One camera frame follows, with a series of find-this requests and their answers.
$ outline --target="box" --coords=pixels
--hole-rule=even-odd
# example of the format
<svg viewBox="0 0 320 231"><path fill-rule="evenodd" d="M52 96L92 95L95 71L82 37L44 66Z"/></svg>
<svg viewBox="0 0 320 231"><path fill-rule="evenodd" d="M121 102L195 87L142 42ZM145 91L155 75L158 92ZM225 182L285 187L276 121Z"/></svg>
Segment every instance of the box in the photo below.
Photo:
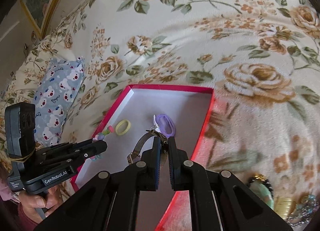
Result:
<svg viewBox="0 0 320 231"><path fill-rule="evenodd" d="M127 119L129 131L118 136L110 133L105 137L107 150L101 159L86 160L78 169L79 174L71 179L75 191L102 170L115 173L128 166L127 156L137 141L153 126L153 115L165 113L175 124L175 140L178 149L187 152L189 158L197 154L204 136L214 102L211 88L179 85L129 85L114 102L105 118L96 129L96 135L109 125ZM150 138L141 153L152 147ZM141 192L136 230L153 231L166 212L174 191L171 189L168 161L160 171L159 189L156 192Z"/></svg>

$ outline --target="silver screw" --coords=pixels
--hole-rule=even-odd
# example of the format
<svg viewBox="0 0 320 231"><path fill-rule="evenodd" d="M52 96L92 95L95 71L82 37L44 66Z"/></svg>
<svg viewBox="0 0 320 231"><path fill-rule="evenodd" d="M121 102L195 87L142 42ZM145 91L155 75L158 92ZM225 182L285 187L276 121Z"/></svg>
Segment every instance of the silver screw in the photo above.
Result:
<svg viewBox="0 0 320 231"><path fill-rule="evenodd" d="M139 162L137 162L137 167L139 167L139 168L143 168L143 167L145 167L147 164L144 162L144 161L139 161Z"/></svg>
<svg viewBox="0 0 320 231"><path fill-rule="evenodd" d="M99 178L107 178L109 174L106 171L102 171L98 174Z"/></svg>
<svg viewBox="0 0 320 231"><path fill-rule="evenodd" d="M193 165L193 161L186 160L183 162L184 166L191 167Z"/></svg>
<svg viewBox="0 0 320 231"><path fill-rule="evenodd" d="M222 175L223 177L225 177L225 178L229 178L229 177L231 176L231 172L228 171L228 170L223 170L223 171L221 172L221 175Z"/></svg>

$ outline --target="bear print pillow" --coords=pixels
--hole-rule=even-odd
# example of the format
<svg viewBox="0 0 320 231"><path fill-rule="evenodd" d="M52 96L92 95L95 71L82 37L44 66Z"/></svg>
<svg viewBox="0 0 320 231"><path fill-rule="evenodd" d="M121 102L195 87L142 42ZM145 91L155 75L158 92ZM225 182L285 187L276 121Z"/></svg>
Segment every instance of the bear print pillow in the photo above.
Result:
<svg viewBox="0 0 320 231"><path fill-rule="evenodd" d="M58 144L83 79L83 59L58 61L52 58L34 96L36 105L35 140L46 147Z"/></svg>

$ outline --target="floral blanket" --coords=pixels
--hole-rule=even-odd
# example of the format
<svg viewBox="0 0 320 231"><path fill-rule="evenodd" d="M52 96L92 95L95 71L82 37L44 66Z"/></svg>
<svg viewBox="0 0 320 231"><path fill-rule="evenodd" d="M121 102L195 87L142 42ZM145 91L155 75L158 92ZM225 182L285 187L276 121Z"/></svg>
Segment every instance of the floral blanket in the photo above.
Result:
<svg viewBox="0 0 320 231"><path fill-rule="evenodd" d="M52 56L85 58L62 141L89 138L128 84L213 87L196 161L242 181L261 173L275 197L299 201L320 187L319 42L308 0L83 0L31 51L2 112L32 99ZM161 230L191 230L188 196L177 205Z"/></svg>

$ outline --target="gold frame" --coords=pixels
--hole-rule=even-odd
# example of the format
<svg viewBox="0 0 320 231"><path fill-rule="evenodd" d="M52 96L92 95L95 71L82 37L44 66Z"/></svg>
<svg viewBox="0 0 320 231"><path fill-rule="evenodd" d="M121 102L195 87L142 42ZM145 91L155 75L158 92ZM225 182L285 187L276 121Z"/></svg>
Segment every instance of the gold frame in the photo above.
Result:
<svg viewBox="0 0 320 231"><path fill-rule="evenodd" d="M43 39L45 37L46 32L48 30L49 23L52 18L52 15L53 15L55 8L57 7L59 1L60 0L50 0L49 1L47 10L44 14L44 18L43 18L43 21L41 24L41 28L39 28L38 24L33 19L31 13L29 12L29 10L28 10L27 6L25 5L25 3L23 2L23 0L20 0L20 4L21 4L23 11L25 12L26 16L28 17L28 20L33 25L35 32L40 39Z"/></svg>

